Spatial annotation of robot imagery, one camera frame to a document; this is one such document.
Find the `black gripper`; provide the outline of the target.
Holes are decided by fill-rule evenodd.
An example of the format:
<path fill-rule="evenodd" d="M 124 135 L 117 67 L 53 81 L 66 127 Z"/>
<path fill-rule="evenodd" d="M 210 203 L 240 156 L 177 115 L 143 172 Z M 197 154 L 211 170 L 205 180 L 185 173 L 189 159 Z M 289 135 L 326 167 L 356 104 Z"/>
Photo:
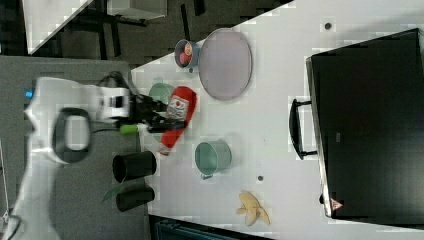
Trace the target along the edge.
<path fill-rule="evenodd" d="M 146 95 L 132 95 L 129 101 L 129 123 L 144 124 L 149 132 L 181 130 L 186 127 L 183 120 L 163 117 L 167 105 Z"/>

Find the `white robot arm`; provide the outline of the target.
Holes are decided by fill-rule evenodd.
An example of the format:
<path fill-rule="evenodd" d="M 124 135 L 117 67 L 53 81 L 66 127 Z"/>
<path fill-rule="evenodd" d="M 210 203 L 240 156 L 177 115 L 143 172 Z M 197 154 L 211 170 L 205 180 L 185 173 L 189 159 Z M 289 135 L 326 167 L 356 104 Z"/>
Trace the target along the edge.
<path fill-rule="evenodd" d="M 85 85 L 72 80 L 40 77 L 24 110 L 33 131 L 15 205 L 2 240 L 59 240 L 49 208 L 58 170 L 86 159 L 93 125 L 136 125 L 150 133 L 180 130 L 183 120 L 163 117 L 168 105 L 138 95 L 126 85 Z"/>

